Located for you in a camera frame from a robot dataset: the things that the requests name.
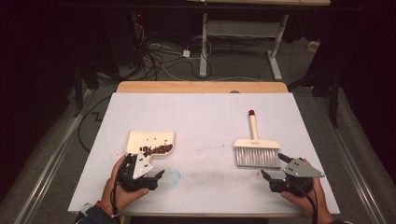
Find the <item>desk leg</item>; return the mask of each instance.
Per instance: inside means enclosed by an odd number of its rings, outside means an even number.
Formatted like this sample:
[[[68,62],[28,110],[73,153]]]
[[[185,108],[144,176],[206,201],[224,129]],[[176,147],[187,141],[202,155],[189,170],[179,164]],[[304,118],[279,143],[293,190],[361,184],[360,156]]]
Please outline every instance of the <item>desk leg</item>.
[[[206,63],[207,63],[207,47],[206,47],[206,38],[207,38],[207,13],[204,13],[204,19],[202,23],[202,51],[201,51],[201,62],[199,66],[199,76],[206,77]]]
[[[288,21],[289,15],[284,15],[282,17],[282,21],[279,24],[279,27],[276,32],[276,39],[275,39],[275,45],[273,50],[268,50],[268,60],[270,61],[271,68],[273,70],[274,78],[276,81],[281,81],[282,80],[282,75],[280,74],[279,66],[277,65],[276,62],[276,53],[277,50],[279,49],[280,41],[282,41],[282,35],[283,32],[285,31],[286,28],[286,22]]]

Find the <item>brush handle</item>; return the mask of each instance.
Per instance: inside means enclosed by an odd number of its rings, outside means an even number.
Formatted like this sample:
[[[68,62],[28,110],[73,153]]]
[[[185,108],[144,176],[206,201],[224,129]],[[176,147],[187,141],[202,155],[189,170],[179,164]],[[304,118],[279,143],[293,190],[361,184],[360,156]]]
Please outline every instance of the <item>brush handle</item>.
[[[259,140],[259,135],[257,133],[256,115],[254,114],[254,110],[250,110],[248,112],[248,119],[250,122],[251,139]]]

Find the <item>hand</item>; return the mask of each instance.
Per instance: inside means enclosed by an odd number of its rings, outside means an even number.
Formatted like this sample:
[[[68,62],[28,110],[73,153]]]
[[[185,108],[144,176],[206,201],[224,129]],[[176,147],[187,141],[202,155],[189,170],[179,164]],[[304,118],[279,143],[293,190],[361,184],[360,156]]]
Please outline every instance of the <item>hand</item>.
[[[102,194],[101,202],[108,206],[106,209],[107,213],[112,215],[113,214],[113,206],[110,201],[111,191],[114,188],[114,182],[116,181],[117,171],[119,170],[122,163],[125,161],[126,156],[123,155],[117,163],[113,167],[113,171],[111,172],[111,177],[107,180],[105,184],[105,188]],[[149,189],[139,189],[135,192],[126,192],[122,186],[117,186],[116,191],[116,206],[119,209],[119,212],[125,209],[130,203],[138,200],[139,198],[145,196],[149,193]]]
[[[324,190],[320,184],[320,180],[318,177],[313,178],[313,186],[314,186],[314,190],[316,192],[317,200],[318,200],[318,204],[316,204],[316,207],[318,208],[318,224],[331,223],[332,221],[334,221],[334,217],[332,216],[332,214],[330,214],[329,209],[327,208]],[[314,203],[316,203],[316,201],[317,201],[315,198],[315,192],[313,190],[311,190],[308,193],[309,197],[311,197],[311,199],[312,199],[312,201],[314,201]],[[286,192],[286,191],[281,192],[280,196],[282,196],[289,202],[294,203],[295,205],[297,205],[298,207],[303,209],[304,215],[306,217],[312,218],[312,216],[314,215],[314,210],[312,208],[312,205],[308,201],[308,199],[306,199],[305,197],[297,197],[297,196],[295,196],[289,192]]]

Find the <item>cable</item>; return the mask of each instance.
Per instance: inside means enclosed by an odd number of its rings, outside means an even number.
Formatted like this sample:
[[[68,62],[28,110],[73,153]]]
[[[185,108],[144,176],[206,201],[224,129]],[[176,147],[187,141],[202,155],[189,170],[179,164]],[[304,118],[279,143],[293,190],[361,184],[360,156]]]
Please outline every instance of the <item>cable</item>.
[[[138,39],[141,39],[139,46],[137,46],[137,47],[139,48],[139,47],[143,44],[143,39],[145,39],[145,30],[144,30],[143,27],[142,27],[141,25],[139,25],[139,24],[135,24],[135,26],[137,26],[137,27],[140,28],[139,31],[138,31],[139,33],[138,33],[138,35],[137,35],[137,38],[138,38]]]
[[[220,37],[218,37],[218,36],[210,36],[210,37],[213,37],[213,38],[215,38],[215,39],[219,39],[219,40],[223,40],[223,41],[227,41],[229,44],[230,44],[230,49],[228,50],[228,52],[226,52],[226,53],[224,53],[224,54],[214,54],[214,56],[218,56],[218,57],[223,57],[223,56],[227,56],[227,55],[229,55],[231,52],[233,52],[233,50],[234,49],[244,49],[244,48],[247,48],[247,47],[257,47],[257,46],[259,46],[260,45],[260,43],[264,40],[264,38],[262,38],[262,37],[257,37],[257,38],[254,38],[254,40],[253,40],[253,42],[251,42],[251,43],[249,43],[249,44],[245,44],[245,43],[241,43],[240,41],[246,41],[246,39],[244,39],[244,38],[242,38],[241,40],[232,40],[231,38],[227,38],[227,37],[225,37],[225,38],[220,38]],[[222,45],[214,45],[214,44],[212,44],[212,47],[213,47],[213,49],[215,48],[215,47],[227,47],[227,46],[222,46]]]
[[[210,81],[222,81],[222,80],[234,79],[234,78],[244,78],[244,79],[248,79],[248,80],[254,80],[254,81],[262,82],[261,80],[256,79],[254,77],[224,77],[224,78],[214,79],[214,80],[210,80]]]
[[[160,53],[177,54],[177,55],[180,55],[180,56],[182,55],[181,53],[177,52],[175,49],[167,47],[167,46],[165,46],[163,44],[161,44],[161,45],[159,45],[159,44],[149,44],[148,46],[151,46],[151,45],[153,45],[153,46],[161,46],[159,49],[156,49],[156,50],[151,49],[154,52],[157,51],[157,52],[160,52]],[[160,51],[160,49],[162,49],[162,48],[171,49],[172,51]]]
[[[166,70],[166,68],[164,68],[164,67],[162,67],[162,70],[165,71],[170,77],[174,78],[175,80],[178,80],[178,81],[187,81],[187,80],[184,80],[184,79],[180,79],[180,78],[178,78],[178,77],[174,77],[174,76],[173,76],[171,73],[169,73],[168,70]]]
[[[267,62],[267,63],[265,64],[265,66],[263,66],[259,71],[257,71],[257,75],[258,75],[257,79],[260,79],[260,71],[262,71],[262,70],[264,70],[264,68],[268,67],[268,65],[271,64],[271,61],[272,61],[274,58],[270,59],[269,62]]]
[[[104,98],[104,99],[100,100],[98,103],[96,103],[96,104],[87,112],[87,114],[84,115],[84,117],[82,118],[81,123],[78,125],[78,129],[77,129],[78,141],[79,141],[79,143],[81,144],[81,146],[84,148],[84,150],[86,150],[88,153],[90,153],[91,150],[88,149],[88,147],[85,146],[85,144],[83,143],[83,141],[82,141],[82,139],[81,139],[81,135],[80,135],[81,126],[82,126],[82,124],[84,123],[85,118],[87,118],[88,115],[90,115],[91,112],[92,112],[97,106],[99,106],[99,104],[101,104],[102,102],[104,102],[105,100],[110,99],[110,98],[111,98],[111,95],[110,95],[110,96],[107,96],[106,98]]]
[[[148,52],[145,53],[145,58],[143,59],[143,61],[145,61],[145,76],[142,77],[142,79],[144,78],[145,80],[151,80],[152,77],[155,77],[155,81],[158,80],[158,73],[159,70],[157,70],[159,68],[159,65],[161,65],[163,63],[163,56],[157,54],[157,53],[150,53],[149,50]],[[151,66],[146,66],[146,62],[150,62]]]
[[[167,66],[167,67],[163,67],[163,69],[168,69],[168,68],[170,68],[170,67],[173,67],[173,66],[175,66],[175,65],[177,65],[177,64],[179,64],[179,63],[187,63],[189,66],[190,66],[190,68],[191,68],[191,74],[192,74],[192,76],[193,77],[196,77],[196,75],[194,74],[194,68],[193,68],[193,65],[192,65],[192,63],[189,63],[189,62],[178,62],[178,63],[174,63],[174,64],[171,64],[171,65],[169,65],[169,66]]]
[[[290,181],[289,184],[292,184],[295,188],[297,188],[305,196],[305,198],[311,203],[312,209],[314,212],[314,214],[312,216],[312,224],[317,224],[318,223],[318,207],[315,205],[314,201],[311,199],[311,197],[309,197],[309,195],[307,193],[305,193],[305,191],[303,189],[300,188],[300,186],[296,185],[292,181]],[[316,192],[315,192],[315,200],[318,204],[318,197],[317,197]]]
[[[193,39],[190,41],[190,43],[192,43],[192,41],[194,41],[194,40],[196,40],[196,39],[198,39],[198,38],[201,38],[201,39],[205,40],[206,43],[209,44],[209,52],[207,53],[206,57],[209,56],[210,53],[212,52],[212,45],[210,44],[210,42],[209,42],[208,39],[203,38],[202,36],[198,35],[198,36],[196,36],[195,38],[193,38]]]

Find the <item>gray carpet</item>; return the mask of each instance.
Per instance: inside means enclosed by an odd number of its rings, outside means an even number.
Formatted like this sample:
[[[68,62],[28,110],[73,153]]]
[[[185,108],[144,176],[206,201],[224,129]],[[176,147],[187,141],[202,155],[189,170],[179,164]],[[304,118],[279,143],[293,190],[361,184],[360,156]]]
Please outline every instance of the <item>gray carpet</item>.
[[[300,77],[303,77],[309,66],[314,53],[306,50],[306,40],[301,40],[293,44],[282,43],[277,56],[284,82],[289,84]],[[272,42],[264,40],[259,46],[248,46],[242,49],[233,50],[227,56],[216,56],[224,54],[226,49],[217,49],[212,53],[209,62],[212,68],[212,77],[215,80],[228,77],[239,77],[233,79],[223,79],[224,81],[252,81],[245,77],[259,79],[261,81],[274,81],[270,67],[264,51],[271,48]],[[172,49],[181,52],[182,47],[168,43]],[[164,58],[172,60],[172,55],[164,54]],[[198,62],[191,61],[193,72],[198,74]],[[161,71],[158,80],[197,80],[191,75],[191,67],[187,63],[180,63],[167,68],[168,73]],[[86,108],[92,108],[96,103],[105,99],[116,88],[117,83],[107,80],[103,75],[99,76],[100,88],[91,94],[92,99],[86,102]],[[319,159],[326,171],[331,183],[336,201],[341,210],[341,215],[337,216],[343,220],[353,223],[392,223],[396,218],[395,202],[396,190],[393,182],[382,167],[380,160],[376,157],[368,140],[364,136],[353,111],[350,111],[345,95],[340,94],[340,105],[338,110],[339,128],[334,129],[323,113],[323,108],[327,104],[327,99],[314,98],[309,88],[297,88],[293,91],[297,105],[300,108],[304,123],[307,127],[311,140],[318,153]],[[23,205],[35,187],[35,183],[45,169],[48,161],[56,148],[62,143],[67,131],[73,125],[74,105],[71,96],[71,105],[64,112],[61,118],[54,123],[40,144],[36,147],[29,161],[25,164],[23,171],[15,182],[12,190],[0,205],[0,223],[14,223]],[[99,112],[99,119],[106,112],[108,100],[99,104],[92,112]],[[95,121],[94,114],[88,114],[81,125],[81,140],[83,144],[90,148],[93,144],[97,131],[100,128],[100,120]],[[340,148],[347,147],[353,155],[355,165],[360,171],[358,183],[354,181],[353,173],[348,169],[347,160]],[[78,183],[79,176],[88,158],[88,152],[84,150],[78,141],[76,130],[73,131],[70,141],[67,143],[63,160],[58,162],[56,175],[51,179],[48,190],[45,192],[43,200],[39,200],[37,210],[34,211],[32,223],[73,223],[75,215],[67,213],[74,189]],[[357,187],[359,183],[367,184],[369,192],[375,198],[375,206],[381,211],[385,221],[373,221],[370,215],[371,207],[362,202],[361,192]],[[256,219],[238,219],[238,223],[260,223]],[[171,219],[139,219],[138,223],[176,223]],[[271,218],[271,224],[280,223],[311,223],[307,218]]]

